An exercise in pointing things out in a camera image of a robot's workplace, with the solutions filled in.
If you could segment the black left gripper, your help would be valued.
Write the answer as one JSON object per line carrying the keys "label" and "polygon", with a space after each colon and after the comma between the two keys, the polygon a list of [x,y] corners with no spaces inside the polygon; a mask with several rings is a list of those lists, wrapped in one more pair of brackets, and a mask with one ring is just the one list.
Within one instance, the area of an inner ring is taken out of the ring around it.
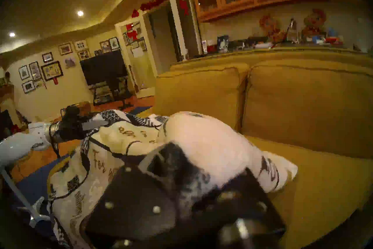
{"label": "black left gripper", "polygon": [[91,119],[86,122],[83,122],[83,120],[84,117],[82,116],[65,114],[54,132],[54,142],[82,140],[85,138],[84,132],[109,125],[109,122],[103,119]]}

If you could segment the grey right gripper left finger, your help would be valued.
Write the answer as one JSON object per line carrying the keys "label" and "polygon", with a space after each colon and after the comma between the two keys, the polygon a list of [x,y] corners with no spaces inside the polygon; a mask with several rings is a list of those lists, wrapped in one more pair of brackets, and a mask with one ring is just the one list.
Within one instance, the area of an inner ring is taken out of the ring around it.
{"label": "grey right gripper left finger", "polygon": [[173,228],[177,212],[165,176],[165,159],[157,151],[126,160],[85,219],[91,244],[143,241]]}

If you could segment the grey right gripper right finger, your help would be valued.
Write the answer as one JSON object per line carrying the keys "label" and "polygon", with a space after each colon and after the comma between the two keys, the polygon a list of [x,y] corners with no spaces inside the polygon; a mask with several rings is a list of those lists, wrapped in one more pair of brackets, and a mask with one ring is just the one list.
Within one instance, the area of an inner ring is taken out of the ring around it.
{"label": "grey right gripper right finger", "polygon": [[286,224],[249,169],[192,206],[190,249],[279,249]]}

